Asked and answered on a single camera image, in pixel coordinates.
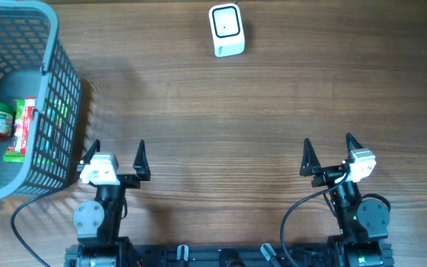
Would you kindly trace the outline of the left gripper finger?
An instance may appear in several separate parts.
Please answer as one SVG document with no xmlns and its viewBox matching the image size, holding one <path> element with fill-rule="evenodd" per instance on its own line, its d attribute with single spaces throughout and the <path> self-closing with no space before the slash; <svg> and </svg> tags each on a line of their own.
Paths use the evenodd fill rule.
<svg viewBox="0 0 427 267">
<path fill-rule="evenodd" d="M 145 150 L 145 141 L 143 139 L 139 142 L 139 147 L 133 162 L 133 169 L 136 171 L 136 175 L 140 181 L 150 181 L 150 168 Z"/>
<path fill-rule="evenodd" d="M 100 152 L 100 141 L 98 139 L 96 139 L 93 144 L 91 145 L 91 147 L 87 150 L 87 152 L 85 153 L 85 155 L 81 158 L 81 164 L 82 165 L 86 165 L 89 164 L 91 159 L 93 158 L 93 156 L 97 153 Z"/>
</svg>

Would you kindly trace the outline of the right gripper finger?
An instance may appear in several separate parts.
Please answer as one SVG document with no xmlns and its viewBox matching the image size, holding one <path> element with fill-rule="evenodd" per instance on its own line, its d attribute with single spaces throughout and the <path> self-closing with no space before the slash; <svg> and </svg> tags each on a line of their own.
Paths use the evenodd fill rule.
<svg viewBox="0 0 427 267">
<path fill-rule="evenodd" d="M 300 176 L 313 176 L 320 172 L 321 164 L 314 151 L 311 140 L 306 138 L 303 146 L 302 163 L 299 170 Z"/>
<path fill-rule="evenodd" d="M 363 146 L 354 138 L 352 133 L 347 133 L 345 135 L 345 143 L 349 153 L 356 149 L 363 149 Z"/>
</svg>

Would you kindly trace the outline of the red stick packet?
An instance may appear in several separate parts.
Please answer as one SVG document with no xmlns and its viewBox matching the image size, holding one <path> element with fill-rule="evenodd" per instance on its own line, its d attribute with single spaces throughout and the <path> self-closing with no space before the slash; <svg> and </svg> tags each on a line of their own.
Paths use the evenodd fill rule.
<svg viewBox="0 0 427 267">
<path fill-rule="evenodd" d="M 35 97 L 27 97 L 24 99 L 25 101 L 25 109 L 23 113 L 23 137 L 22 137 L 22 147 L 21 152 L 25 155 L 26 148 L 27 148 L 27 141 L 29 137 L 29 130 L 30 130 L 30 123 L 33 121 L 33 109 L 36 106 L 36 98 Z"/>
</svg>

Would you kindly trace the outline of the green snack bag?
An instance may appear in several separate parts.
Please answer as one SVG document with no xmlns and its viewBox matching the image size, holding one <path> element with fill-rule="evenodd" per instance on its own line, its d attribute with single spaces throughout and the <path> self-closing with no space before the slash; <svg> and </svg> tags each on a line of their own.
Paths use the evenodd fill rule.
<svg viewBox="0 0 427 267">
<path fill-rule="evenodd" d="M 21 152 L 22 137 L 23 137 L 23 113 L 25 109 L 25 101 L 16 100 L 16 115 L 14 117 L 13 137 L 10 140 L 10 145 L 4 153 L 3 160 L 9 163 L 23 163 L 24 154 Z"/>
</svg>

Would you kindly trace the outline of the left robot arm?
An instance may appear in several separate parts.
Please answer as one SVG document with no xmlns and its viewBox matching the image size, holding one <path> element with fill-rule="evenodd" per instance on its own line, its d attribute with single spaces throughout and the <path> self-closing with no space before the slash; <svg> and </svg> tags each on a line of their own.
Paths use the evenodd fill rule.
<svg viewBox="0 0 427 267">
<path fill-rule="evenodd" d="M 122 219 L 128 215 L 126 190 L 137 189 L 150 180 L 145 142 L 140 141 L 133 162 L 133 174 L 120 174 L 114 154 L 102 153 L 96 140 L 77 165 L 76 173 L 84 184 L 96 188 L 96 196 L 77 206 L 73 225 L 78 245 L 68 248 L 65 266 L 125 267 L 143 266 L 142 255 L 128 237 L 121 237 Z"/>
</svg>

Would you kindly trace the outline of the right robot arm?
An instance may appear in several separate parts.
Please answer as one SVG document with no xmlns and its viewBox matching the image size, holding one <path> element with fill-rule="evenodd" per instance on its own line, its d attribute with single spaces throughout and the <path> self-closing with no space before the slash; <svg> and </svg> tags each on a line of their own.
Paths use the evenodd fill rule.
<svg viewBox="0 0 427 267">
<path fill-rule="evenodd" d="M 322 167 L 310 139 L 304 140 L 299 174 L 312 177 L 311 185 L 325 187 L 340 234 L 328 238 L 335 266 L 393 266 L 388 237 L 391 203 L 379 194 L 361 194 L 358 182 L 369 177 L 376 156 L 351 133 L 345 136 L 348 157 L 339 165 Z"/>
</svg>

